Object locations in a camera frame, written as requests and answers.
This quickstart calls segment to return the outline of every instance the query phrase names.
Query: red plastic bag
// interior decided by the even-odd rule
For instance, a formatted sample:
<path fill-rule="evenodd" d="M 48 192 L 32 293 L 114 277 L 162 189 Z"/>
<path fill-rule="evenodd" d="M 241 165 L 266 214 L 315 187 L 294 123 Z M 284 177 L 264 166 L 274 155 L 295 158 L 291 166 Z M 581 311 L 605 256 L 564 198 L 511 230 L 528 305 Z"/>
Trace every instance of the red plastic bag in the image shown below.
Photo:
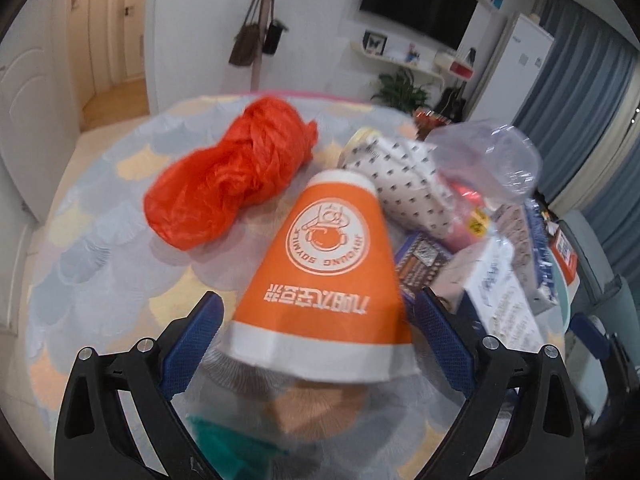
<path fill-rule="evenodd" d="M 281 193 L 318 142 L 287 102 L 263 97 L 249 105 L 217 146 L 170 166 L 147 192 L 146 220 L 165 242 L 186 251 L 226 232 L 241 207 Z"/>

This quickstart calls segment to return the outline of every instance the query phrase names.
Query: screw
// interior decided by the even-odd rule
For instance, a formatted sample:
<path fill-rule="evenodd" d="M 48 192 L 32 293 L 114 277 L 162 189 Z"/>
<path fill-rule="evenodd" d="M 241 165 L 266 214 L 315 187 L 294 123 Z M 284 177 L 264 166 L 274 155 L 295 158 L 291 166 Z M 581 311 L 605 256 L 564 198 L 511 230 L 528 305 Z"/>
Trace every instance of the screw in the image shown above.
<path fill-rule="evenodd" d="M 81 361 L 86 361 L 89 357 L 91 357 L 93 353 L 94 351 L 91 350 L 89 347 L 83 348 L 81 351 L 78 352 L 78 359 L 80 359 Z"/>
<path fill-rule="evenodd" d="M 489 350 L 495 350 L 500 346 L 500 343 L 494 336 L 488 335 L 487 337 L 482 339 L 482 346 L 488 348 Z"/>
<path fill-rule="evenodd" d="M 153 339 L 143 339 L 139 341 L 138 344 L 136 345 L 136 348 L 140 352 L 149 352 L 149 350 L 151 350 L 153 347 L 154 347 Z"/>
<path fill-rule="evenodd" d="M 558 354 L 558 349 L 553 345 L 546 345 L 545 346 L 545 354 L 547 354 L 552 359 L 555 359 L 559 355 Z"/>

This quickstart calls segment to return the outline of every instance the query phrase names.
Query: refrigerator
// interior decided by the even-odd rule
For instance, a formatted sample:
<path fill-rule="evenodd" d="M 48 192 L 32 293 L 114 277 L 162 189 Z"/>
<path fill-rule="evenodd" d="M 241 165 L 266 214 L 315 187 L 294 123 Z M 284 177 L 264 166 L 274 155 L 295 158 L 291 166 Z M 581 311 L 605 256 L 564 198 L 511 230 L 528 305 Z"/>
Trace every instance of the refrigerator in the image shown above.
<path fill-rule="evenodd" d="M 524 14 L 504 29 L 495 53 L 465 110 L 465 121 L 513 124 L 538 80 L 554 38 Z"/>

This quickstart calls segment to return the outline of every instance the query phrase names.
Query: curtain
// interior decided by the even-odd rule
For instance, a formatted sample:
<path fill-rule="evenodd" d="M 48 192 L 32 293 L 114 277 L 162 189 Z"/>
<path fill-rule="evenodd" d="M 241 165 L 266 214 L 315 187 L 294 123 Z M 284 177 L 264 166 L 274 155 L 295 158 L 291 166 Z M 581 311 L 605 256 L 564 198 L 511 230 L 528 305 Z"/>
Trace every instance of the curtain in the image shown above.
<path fill-rule="evenodd" d="M 637 52 L 573 0 L 546 0 L 540 25 L 555 43 L 514 124 L 540 151 L 543 171 L 538 187 L 551 202 L 612 121 Z"/>
<path fill-rule="evenodd" d="M 640 138 L 639 104 L 640 63 L 636 60 L 636 67 L 620 108 L 589 158 L 551 203 L 554 213 L 562 216 L 571 209 L 584 208 L 612 179 Z"/>
<path fill-rule="evenodd" d="M 624 276 L 640 304 L 640 141 L 624 163 L 583 209 L 611 267 Z"/>

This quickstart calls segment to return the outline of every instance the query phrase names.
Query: potted plant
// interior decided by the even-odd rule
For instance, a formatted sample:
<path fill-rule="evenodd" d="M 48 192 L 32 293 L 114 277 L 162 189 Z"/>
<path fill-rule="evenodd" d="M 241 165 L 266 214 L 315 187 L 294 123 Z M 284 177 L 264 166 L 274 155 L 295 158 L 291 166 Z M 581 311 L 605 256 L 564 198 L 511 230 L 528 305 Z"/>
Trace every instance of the potted plant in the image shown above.
<path fill-rule="evenodd" d="M 406 114 L 413 114 L 418 108 L 426 106 L 430 98 L 424 86 L 415 86 L 414 74 L 405 68 L 399 68 L 395 75 L 380 74 L 378 83 L 380 91 L 371 99 L 377 99 Z"/>

